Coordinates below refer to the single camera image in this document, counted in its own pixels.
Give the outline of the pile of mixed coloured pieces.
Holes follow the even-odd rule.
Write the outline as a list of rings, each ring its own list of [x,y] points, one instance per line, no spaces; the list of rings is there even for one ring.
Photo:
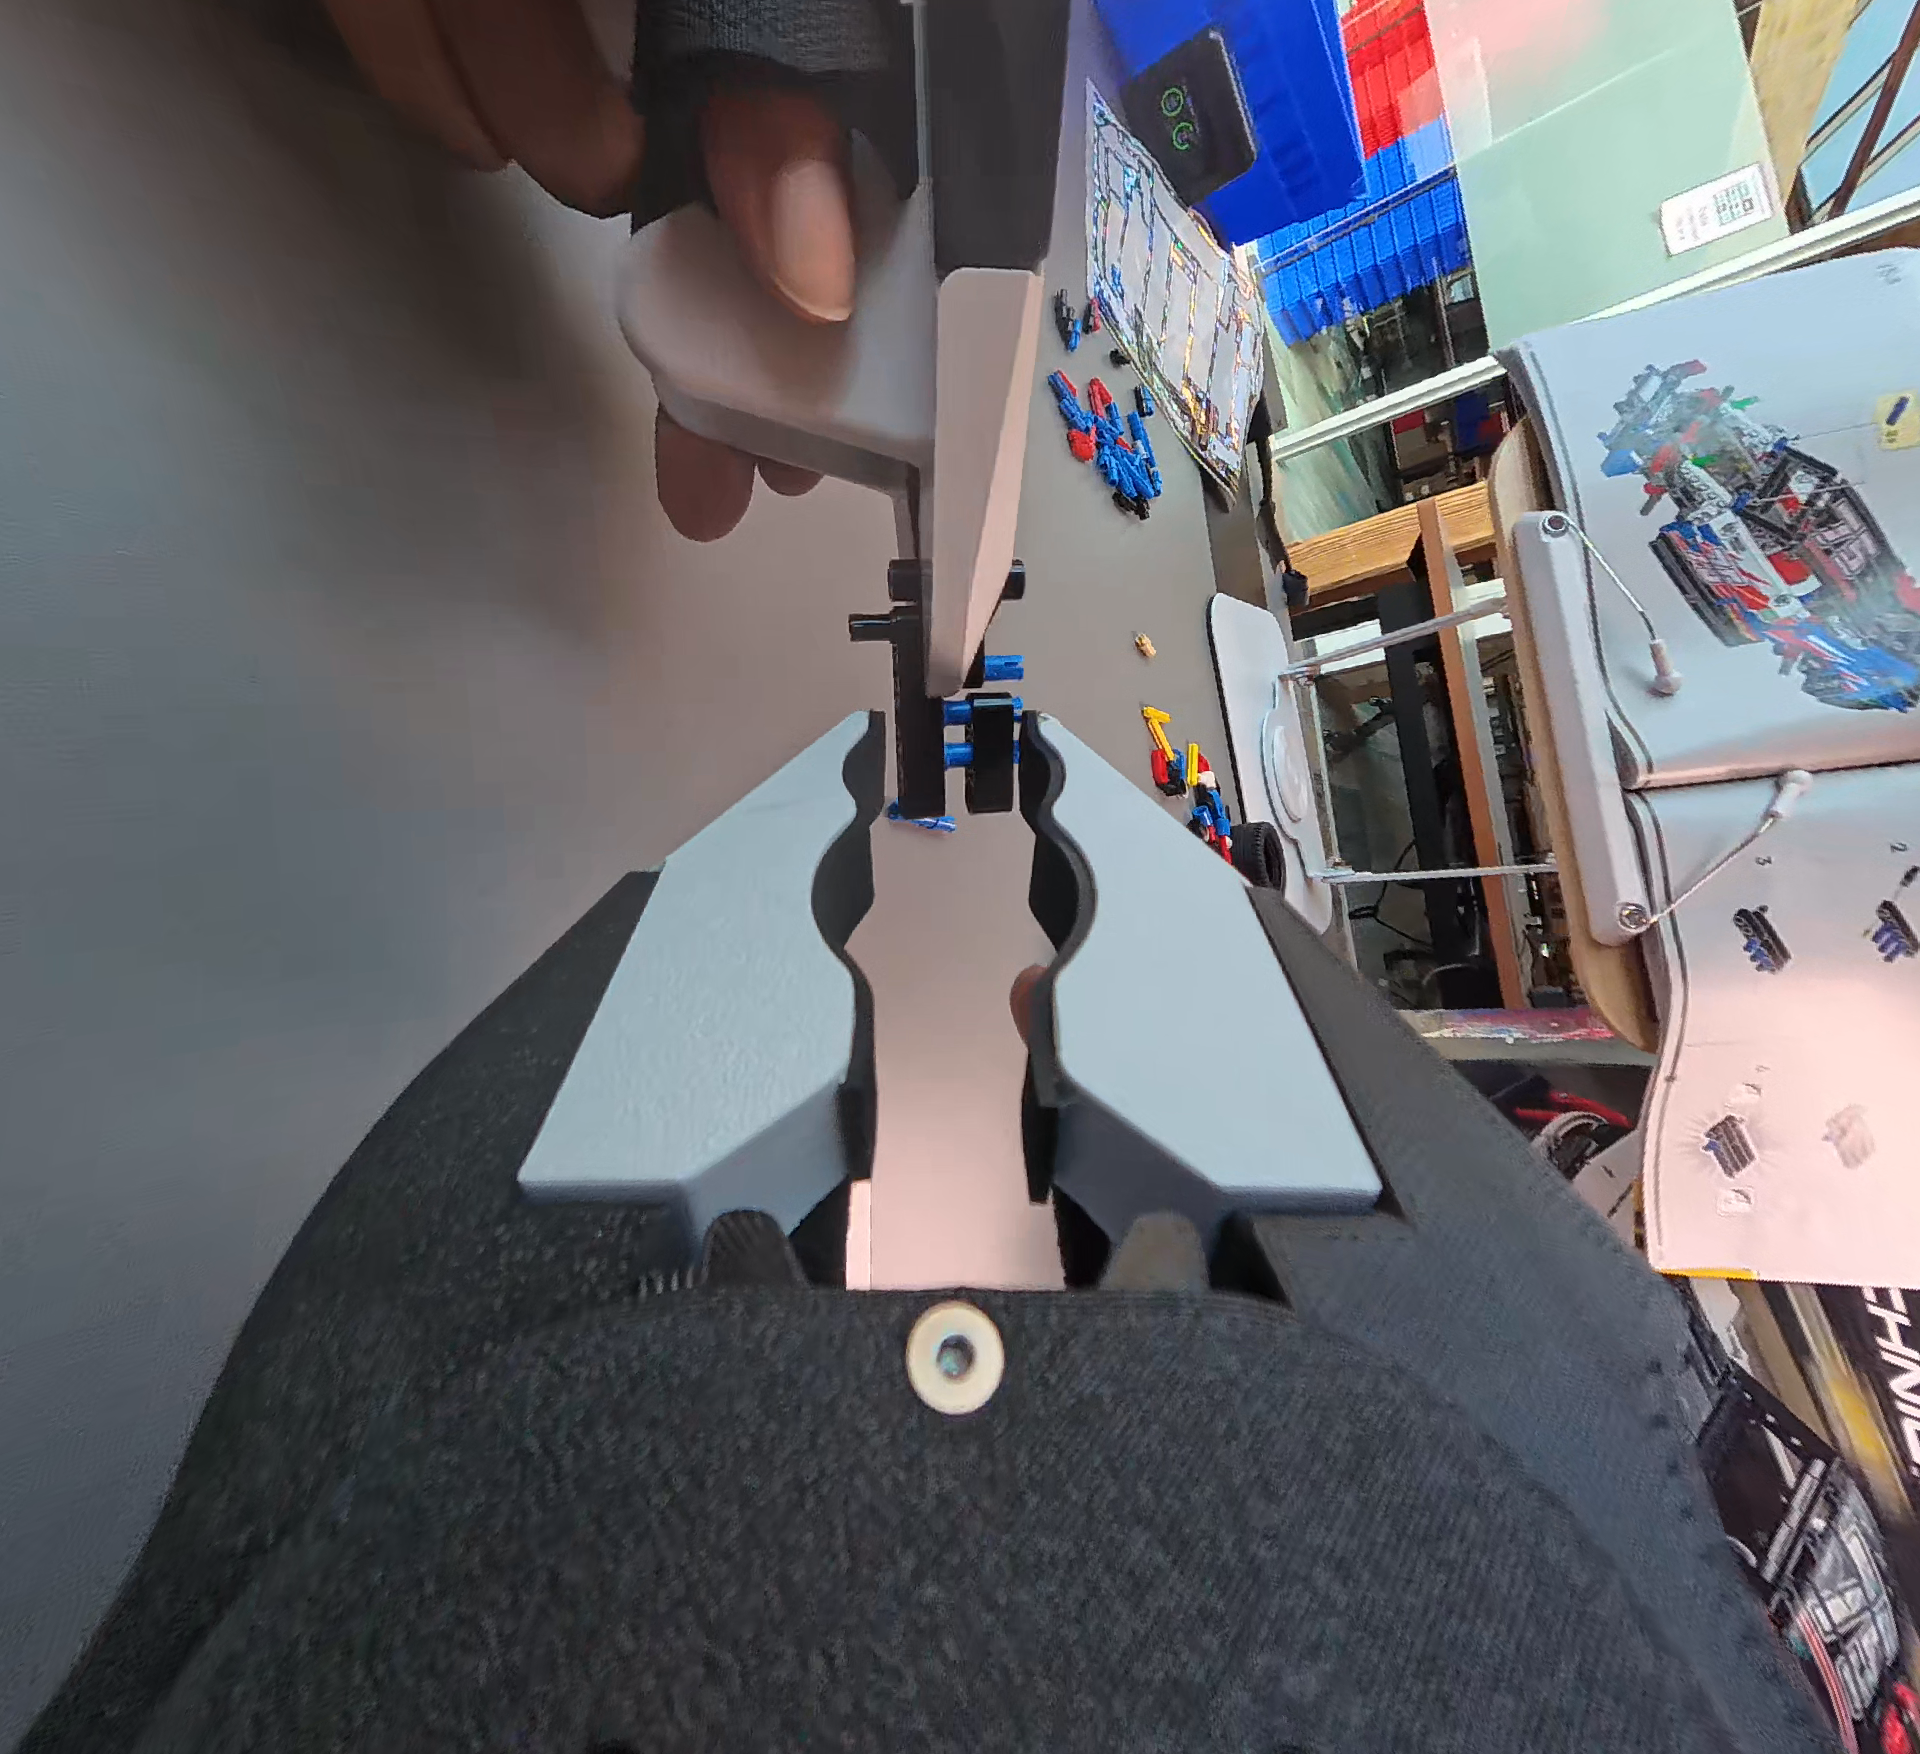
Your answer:
[[[1170,733],[1167,711],[1141,706],[1139,717],[1147,732],[1147,770],[1154,790],[1182,806],[1188,833],[1211,852],[1230,861],[1233,819],[1218,789],[1212,760],[1196,741],[1182,743]]]

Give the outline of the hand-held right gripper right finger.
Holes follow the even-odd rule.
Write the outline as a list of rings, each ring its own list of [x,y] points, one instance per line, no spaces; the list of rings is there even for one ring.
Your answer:
[[[1048,714],[1020,719],[1026,908],[1048,959],[1024,1039],[1035,1205],[1116,1246],[1176,1213],[1355,1215],[1381,1176],[1258,908],[1258,890]]]

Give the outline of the building instruction booklet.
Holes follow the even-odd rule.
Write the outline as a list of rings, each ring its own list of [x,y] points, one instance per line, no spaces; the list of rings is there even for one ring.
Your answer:
[[[1766,778],[1813,773],[1611,948],[1645,963],[1660,1032],[1649,1257],[1916,1287],[1916,249],[1545,329],[1504,361],[1537,509],[1618,574],[1586,612],[1654,906],[1749,833]]]

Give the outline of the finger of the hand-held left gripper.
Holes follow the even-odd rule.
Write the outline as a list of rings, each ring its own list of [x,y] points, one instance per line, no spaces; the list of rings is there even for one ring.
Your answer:
[[[923,685],[956,696],[1015,562],[1043,278],[904,265],[914,326],[906,365],[926,371],[926,442],[900,495],[900,556],[917,572]]]

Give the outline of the grey desk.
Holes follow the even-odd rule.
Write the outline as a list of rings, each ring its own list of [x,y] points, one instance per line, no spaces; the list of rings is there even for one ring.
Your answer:
[[[866,702],[883,506],[674,535],[623,236],[316,0],[4,0],[4,1750],[388,1102]]]

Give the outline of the white paper notice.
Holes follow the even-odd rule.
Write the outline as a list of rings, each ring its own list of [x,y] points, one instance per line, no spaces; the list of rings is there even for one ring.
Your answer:
[[[1759,160],[1664,200],[1660,232],[1666,253],[1678,257],[1764,226],[1777,214],[1778,191],[1769,166]]]

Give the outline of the black beam with blue pins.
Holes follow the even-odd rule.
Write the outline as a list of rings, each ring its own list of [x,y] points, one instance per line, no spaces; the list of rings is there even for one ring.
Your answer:
[[[1016,806],[1020,764],[1020,652],[982,642],[963,683],[931,691],[931,645],[923,565],[887,566],[889,604],[876,614],[852,614],[853,640],[883,640],[894,654],[898,795],[906,814],[950,814],[947,776],[964,782],[972,814]]]

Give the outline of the silver sticker sheet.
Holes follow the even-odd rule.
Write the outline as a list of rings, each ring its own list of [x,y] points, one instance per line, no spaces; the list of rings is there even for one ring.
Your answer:
[[[1096,84],[1086,87],[1083,146],[1092,300],[1157,411],[1235,492],[1264,383],[1264,317],[1247,257],[1182,205]]]

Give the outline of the shelf of red blue bins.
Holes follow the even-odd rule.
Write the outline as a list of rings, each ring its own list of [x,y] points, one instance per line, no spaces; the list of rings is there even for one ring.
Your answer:
[[[1471,272],[1425,0],[1336,0],[1361,148],[1349,200],[1257,240],[1267,315],[1294,346]]]

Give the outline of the wooden table leg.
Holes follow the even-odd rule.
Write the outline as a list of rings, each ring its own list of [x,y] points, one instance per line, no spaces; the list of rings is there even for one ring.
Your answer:
[[[1531,1001],[1539,882],[1518,679],[1485,480],[1292,550],[1321,863],[1364,974],[1410,1010]]]

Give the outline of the small black box device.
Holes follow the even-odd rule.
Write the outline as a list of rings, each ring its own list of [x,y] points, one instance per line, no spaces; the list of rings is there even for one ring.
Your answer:
[[[1122,113],[1188,208],[1239,181],[1261,152],[1236,61],[1212,24],[1127,81]]]

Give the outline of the pile of blue red pins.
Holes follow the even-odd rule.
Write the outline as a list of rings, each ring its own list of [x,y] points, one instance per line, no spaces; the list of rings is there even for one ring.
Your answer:
[[[1105,333],[1108,317],[1096,297],[1073,303],[1059,287],[1050,311],[1054,335],[1066,355],[1096,344]],[[1100,475],[1118,511],[1149,517],[1163,494],[1163,477],[1145,428],[1154,410],[1145,387],[1135,388],[1134,404],[1124,404],[1100,372],[1075,381],[1062,371],[1050,371],[1047,388],[1062,424],[1068,456]]]

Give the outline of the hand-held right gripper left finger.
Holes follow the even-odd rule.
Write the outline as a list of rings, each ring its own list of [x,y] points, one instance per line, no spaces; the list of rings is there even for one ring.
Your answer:
[[[726,1213],[790,1235],[872,1172],[873,903],[886,717],[856,711],[656,869],[518,1167],[550,1205],[637,1205],[698,1248]]]

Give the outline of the black toy car box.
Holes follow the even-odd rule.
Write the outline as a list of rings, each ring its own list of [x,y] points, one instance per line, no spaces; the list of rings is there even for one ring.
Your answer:
[[[1916,1622],[1860,1479],[1683,1290],[1695,1452],[1741,1575],[1849,1751],[1918,1747]]]

